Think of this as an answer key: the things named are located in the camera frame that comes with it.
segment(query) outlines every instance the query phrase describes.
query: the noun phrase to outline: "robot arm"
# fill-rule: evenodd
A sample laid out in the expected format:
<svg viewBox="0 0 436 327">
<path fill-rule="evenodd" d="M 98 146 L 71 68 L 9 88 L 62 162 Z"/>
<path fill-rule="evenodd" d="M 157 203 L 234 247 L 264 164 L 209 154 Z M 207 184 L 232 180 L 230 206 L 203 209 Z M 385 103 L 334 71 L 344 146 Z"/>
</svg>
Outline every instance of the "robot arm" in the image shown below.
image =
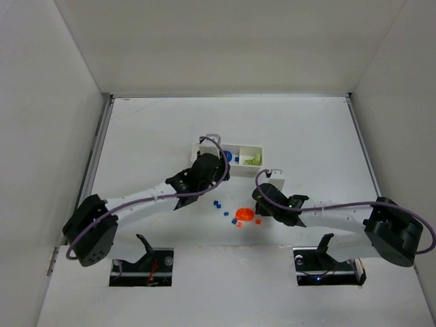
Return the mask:
<svg viewBox="0 0 436 327">
<path fill-rule="evenodd" d="M 119 228 L 155 213 L 187 206 L 197 201 L 201 193 L 205 193 L 213 183 L 222 178 L 228 180 L 230 167 L 218 149 L 219 143 L 218 135 L 207 135 L 200 144 L 198 158 L 192 167 L 167 178 L 156 187 L 107 200 L 102 200 L 97 194 L 87 197 L 62 229 L 80 264 L 92 266 L 106 256 L 123 259 L 112 258 L 111 255 L 111 247 Z M 102 215 L 106 217 L 97 221 Z M 146 249 L 150 248 L 141 235 L 138 238 Z"/>
<path fill-rule="evenodd" d="M 295 210 L 286 211 L 272 205 L 255 189 L 252 197 L 257 202 L 257 214 L 273 216 L 288 226 L 326 227 L 345 231 L 324 235 L 317 248 L 317 254 L 328 255 L 336 262 L 382 257 L 398 266 L 413 265 L 423 230 L 421 223 L 413 216 L 383 206 L 304 211 L 334 203 L 302 195 L 287 198 L 278 188 L 284 183 L 284 179 L 278 178 L 279 172 L 280 170 L 272 170 L 270 180 L 261 184 L 260 189 L 270 200 Z M 388 198 L 378 198 L 377 202 L 395 204 Z"/>
</svg>

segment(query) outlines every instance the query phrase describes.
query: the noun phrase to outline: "orange plastic piece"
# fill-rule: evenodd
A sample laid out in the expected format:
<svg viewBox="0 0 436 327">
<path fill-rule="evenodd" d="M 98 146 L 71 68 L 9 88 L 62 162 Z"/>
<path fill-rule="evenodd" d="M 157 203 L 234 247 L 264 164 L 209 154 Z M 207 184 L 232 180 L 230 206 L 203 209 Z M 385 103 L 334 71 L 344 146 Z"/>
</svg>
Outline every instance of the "orange plastic piece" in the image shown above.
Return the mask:
<svg viewBox="0 0 436 327">
<path fill-rule="evenodd" d="M 236 220 L 251 221 L 254 218 L 254 211 L 250 208 L 240 208 L 235 215 Z"/>
</svg>

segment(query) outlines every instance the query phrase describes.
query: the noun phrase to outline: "wire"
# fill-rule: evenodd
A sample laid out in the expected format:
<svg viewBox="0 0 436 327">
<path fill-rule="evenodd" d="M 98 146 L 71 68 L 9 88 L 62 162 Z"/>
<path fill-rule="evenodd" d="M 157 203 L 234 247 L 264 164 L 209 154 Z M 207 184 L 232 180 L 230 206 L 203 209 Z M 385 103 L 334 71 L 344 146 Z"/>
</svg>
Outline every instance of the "wire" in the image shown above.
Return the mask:
<svg viewBox="0 0 436 327">
<path fill-rule="evenodd" d="M 152 268 L 151 268 L 151 272 L 149 274 L 149 277 L 147 278 L 147 282 L 145 283 L 145 285 L 148 285 L 151 282 L 151 280 L 153 279 L 153 274 L 155 273 L 157 268 L 158 268 L 157 260 L 155 260 L 153 262 L 153 265 L 152 265 Z"/>
<path fill-rule="evenodd" d="M 407 213 L 408 215 L 411 215 L 413 217 L 415 217 L 420 223 L 422 223 L 422 225 L 424 225 L 430 232 L 431 234 L 431 245 L 421 251 L 417 251 L 416 254 L 424 254 L 424 253 L 428 253 L 430 251 L 432 251 L 435 247 L 436 247 L 436 233 L 435 230 L 431 227 L 431 225 L 421 216 L 417 215 L 416 213 L 414 213 L 413 211 L 404 208 L 402 206 L 397 206 L 396 204 L 391 204 L 391 203 L 384 203 L 384 202 L 376 202 L 376 201 L 363 201 L 363 202 L 350 202 L 350 203 L 343 203 L 343 204 L 335 204 L 332 206 L 316 206 L 314 208 L 290 208 L 288 206 L 282 206 L 281 204 L 278 204 L 274 201 L 272 201 L 270 198 L 268 198 L 265 193 L 260 189 L 259 186 L 259 177 L 262 174 L 266 174 L 269 173 L 270 171 L 268 169 L 264 169 L 261 170 L 255 178 L 255 183 L 256 183 L 256 189 L 259 191 L 260 195 L 270 204 L 272 204 L 273 206 L 276 206 L 277 208 L 283 209 L 283 210 L 287 210 L 287 211 L 292 211 L 294 213 L 301 213 L 301 212 L 307 212 L 307 211 L 322 211 L 322 210 L 332 210 L 332 209 L 339 209 L 339 208 L 349 208 L 349 207 L 353 207 L 353 206 L 384 206 L 385 208 L 393 208 L 393 209 L 397 209 L 400 211 L 403 211 L 404 213 Z"/>
<path fill-rule="evenodd" d="M 79 233 L 79 235 L 77 235 L 77 237 L 72 241 L 71 245 L 69 246 L 69 248 L 67 250 L 67 255 L 66 255 L 67 259 L 69 259 L 69 260 L 77 260 L 77 257 L 72 257 L 71 256 L 71 252 L 74 250 L 74 247 L 76 247 L 77 243 L 83 238 L 83 236 L 87 232 L 89 232 L 91 229 L 93 229 L 100 221 L 102 221 L 106 217 L 109 217 L 113 213 L 116 213 L 116 212 L 118 212 L 120 210 L 123 210 L 124 208 L 128 208 L 130 206 L 136 206 L 136 205 L 144 203 L 144 202 L 150 202 L 150 201 L 156 201 L 156 200 L 162 200 L 162 199 L 168 199 L 168 198 L 188 198 L 188 197 L 191 197 L 191 196 L 202 196 L 203 194 L 206 194 L 207 192 L 210 192 L 213 189 L 216 189 L 218 187 L 218 185 L 221 184 L 222 181 L 224 181 L 224 179 L 226 178 L 227 173 L 229 171 L 227 156 L 225 155 L 223 148 L 221 148 L 221 146 L 218 144 L 218 142 L 216 142 L 212 138 L 208 138 L 207 136 L 200 136 L 200 142 L 203 141 L 203 140 L 211 141 L 217 147 L 217 149 L 221 153 L 221 156 L 223 157 L 223 160 L 224 160 L 224 173 L 223 173 L 223 176 L 212 187 L 209 187 L 208 189 L 205 189 L 204 191 L 198 191 L 198 192 L 193 192 L 193 193 L 164 194 L 162 196 L 156 196 L 156 197 L 151 196 L 149 198 L 137 199 L 137 200 L 126 202 L 126 203 L 123 203 L 123 204 L 121 204 L 119 206 L 116 206 L 115 208 L 109 210 L 107 213 L 104 213 L 103 215 L 98 217 L 95 221 L 93 221 L 86 228 L 84 228 L 84 230 L 81 231 Z"/>
<path fill-rule="evenodd" d="M 115 276 L 114 278 L 112 278 L 111 281 L 115 281 L 115 280 L 117 280 L 118 278 L 120 278 L 120 277 L 123 276 L 123 263 L 122 263 L 121 260 L 117 260 L 117 262 L 118 262 L 119 274 L 118 274 L 117 276 Z"/>
</svg>

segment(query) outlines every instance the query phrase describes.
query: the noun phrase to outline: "rectangular opening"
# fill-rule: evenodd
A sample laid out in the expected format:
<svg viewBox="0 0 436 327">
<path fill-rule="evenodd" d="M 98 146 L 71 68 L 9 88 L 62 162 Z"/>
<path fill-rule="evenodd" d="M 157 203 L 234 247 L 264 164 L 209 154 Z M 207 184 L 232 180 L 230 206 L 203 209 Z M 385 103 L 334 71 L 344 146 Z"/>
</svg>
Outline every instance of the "rectangular opening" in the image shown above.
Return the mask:
<svg viewBox="0 0 436 327">
<path fill-rule="evenodd" d="M 361 286 L 367 279 L 359 259 L 332 264 L 331 259 L 320 258 L 316 249 L 295 249 L 294 261 L 298 286 Z"/>
<path fill-rule="evenodd" d="M 123 272 L 119 266 L 112 263 L 109 286 L 123 287 L 168 287 L 172 285 L 172 267 L 174 264 L 173 249 L 154 249 L 155 254 L 149 264 L 138 268 L 121 260 Z"/>
</svg>

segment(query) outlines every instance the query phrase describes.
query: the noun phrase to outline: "table surface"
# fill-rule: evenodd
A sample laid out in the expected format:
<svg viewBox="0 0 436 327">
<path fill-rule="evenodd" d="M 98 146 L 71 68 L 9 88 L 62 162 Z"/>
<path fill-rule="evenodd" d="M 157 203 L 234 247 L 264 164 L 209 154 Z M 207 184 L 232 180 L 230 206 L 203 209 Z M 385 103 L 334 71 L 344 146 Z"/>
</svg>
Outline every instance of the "table surface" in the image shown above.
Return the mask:
<svg viewBox="0 0 436 327">
<path fill-rule="evenodd" d="M 117 99 L 93 193 L 113 198 L 162 182 L 190 165 L 205 134 L 263 146 L 264 167 L 283 169 L 287 195 L 377 197 L 343 97 Z M 253 207 L 254 187 L 232 177 L 195 204 L 117 233 L 126 246 L 140 233 L 154 247 L 174 247 L 172 287 L 106 287 L 109 260 L 82 268 L 60 254 L 40 326 L 433 326 L 414 269 L 382 259 L 364 260 L 363 287 L 298 287 L 291 246 L 317 245 L 327 230 L 265 218 L 235 228 L 231 217 Z"/>
</svg>

